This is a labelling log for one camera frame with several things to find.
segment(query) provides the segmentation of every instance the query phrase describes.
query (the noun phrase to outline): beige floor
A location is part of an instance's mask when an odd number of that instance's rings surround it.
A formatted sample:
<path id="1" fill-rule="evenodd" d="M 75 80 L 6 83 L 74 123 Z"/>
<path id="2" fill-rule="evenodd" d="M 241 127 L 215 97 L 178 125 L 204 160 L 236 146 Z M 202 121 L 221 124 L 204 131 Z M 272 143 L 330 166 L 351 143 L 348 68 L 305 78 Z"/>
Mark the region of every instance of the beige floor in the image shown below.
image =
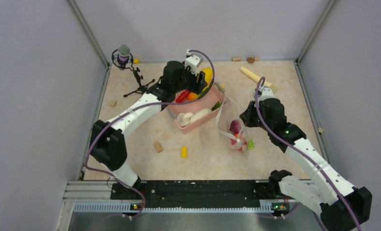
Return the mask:
<path id="1" fill-rule="evenodd" d="M 143 83 L 158 79 L 163 64 L 138 64 Z M 298 125 L 313 146 L 320 151 L 308 108 L 300 87 L 293 61 L 215 62 L 216 80 L 225 86 L 226 93 L 244 107 L 253 100 L 256 83 L 240 72 L 245 66 L 254 73 L 265 76 L 277 87 L 275 95 L 285 106 L 288 121 Z M 137 87 L 130 71 L 112 67 L 100 112 L 101 120 L 108 120 L 134 104 L 141 96 L 134 94 L 124 98 L 123 94 Z M 108 105 L 117 100 L 117 105 Z M 256 148 L 244 154 L 230 150 L 224 145 L 215 128 L 215 120 L 182 134 L 168 112 L 162 111 L 145 121 L 126 140 L 128 163 L 143 180 L 261 180 L 267 179 L 274 169 L 286 169 L 298 178 L 308 176 L 278 147 L 275 147 L 262 129 L 249 130 Z M 153 143 L 159 141 L 164 151 L 156 153 Z M 181 158 L 180 148 L 186 146 L 188 157 Z M 89 166 L 101 165 L 92 157 Z M 106 180 L 108 175 L 87 171 L 86 180 Z"/>

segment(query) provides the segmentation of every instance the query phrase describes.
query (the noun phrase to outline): plastic bag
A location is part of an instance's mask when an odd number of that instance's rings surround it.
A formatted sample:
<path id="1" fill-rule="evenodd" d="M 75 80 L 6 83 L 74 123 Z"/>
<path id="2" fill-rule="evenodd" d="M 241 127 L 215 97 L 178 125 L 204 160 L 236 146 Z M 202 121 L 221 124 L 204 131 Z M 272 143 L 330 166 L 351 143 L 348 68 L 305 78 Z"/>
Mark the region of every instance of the plastic bag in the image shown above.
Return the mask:
<path id="1" fill-rule="evenodd" d="M 244 111 L 245 108 L 225 94 L 216 116 L 219 133 L 227 138 L 226 142 L 229 148 L 239 151 L 246 151 L 248 149 L 250 139 L 248 127 L 244 126 L 243 121 L 240 119 L 240 114 Z"/>

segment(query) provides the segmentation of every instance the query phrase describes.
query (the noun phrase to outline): white wall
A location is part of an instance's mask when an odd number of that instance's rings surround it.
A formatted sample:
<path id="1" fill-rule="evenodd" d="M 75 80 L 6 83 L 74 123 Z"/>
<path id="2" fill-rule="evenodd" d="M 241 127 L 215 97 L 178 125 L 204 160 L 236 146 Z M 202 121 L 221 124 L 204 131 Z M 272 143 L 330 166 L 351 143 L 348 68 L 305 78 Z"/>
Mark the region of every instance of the white wall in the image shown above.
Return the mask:
<path id="1" fill-rule="evenodd" d="M 104 73 L 65 0 L 0 0 L 0 230 L 53 230 Z"/>
<path id="2" fill-rule="evenodd" d="M 335 167 L 373 195 L 381 230 L 381 0 L 337 4 L 302 63 Z"/>
<path id="3" fill-rule="evenodd" d="M 215 60 L 296 58 L 328 0 L 76 2 L 109 61 L 122 43 L 142 61 L 167 61 L 186 49 Z"/>

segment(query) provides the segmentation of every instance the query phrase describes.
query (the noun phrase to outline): brown cork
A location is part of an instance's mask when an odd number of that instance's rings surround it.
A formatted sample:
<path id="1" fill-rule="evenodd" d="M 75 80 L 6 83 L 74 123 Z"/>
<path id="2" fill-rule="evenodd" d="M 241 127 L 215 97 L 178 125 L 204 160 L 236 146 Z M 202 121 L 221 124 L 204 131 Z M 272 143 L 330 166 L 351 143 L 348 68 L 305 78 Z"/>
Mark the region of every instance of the brown cork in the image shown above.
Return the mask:
<path id="1" fill-rule="evenodd" d="M 253 58 L 253 57 L 248 57 L 248 58 L 247 58 L 247 62 L 248 62 L 249 64 L 252 64 L 252 63 L 254 62 L 254 58 Z"/>
<path id="2" fill-rule="evenodd" d="M 240 56 L 233 57 L 231 60 L 232 60 L 233 62 L 240 62 L 240 61 L 241 61 L 241 57 L 240 57 Z"/>

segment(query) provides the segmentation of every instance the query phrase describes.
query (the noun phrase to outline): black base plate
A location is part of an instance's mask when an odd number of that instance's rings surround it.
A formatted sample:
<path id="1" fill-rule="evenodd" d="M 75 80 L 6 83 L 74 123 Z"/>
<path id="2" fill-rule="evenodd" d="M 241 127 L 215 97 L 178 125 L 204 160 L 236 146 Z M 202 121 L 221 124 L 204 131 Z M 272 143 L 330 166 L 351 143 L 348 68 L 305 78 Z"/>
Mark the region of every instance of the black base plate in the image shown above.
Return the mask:
<path id="1" fill-rule="evenodd" d="M 141 200 L 132 190 L 112 185 L 111 200 Z M 148 208 L 240 208 L 260 207 L 260 199 L 282 199 L 273 195 L 268 182 L 255 180 L 148 180 L 137 189 Z"/>

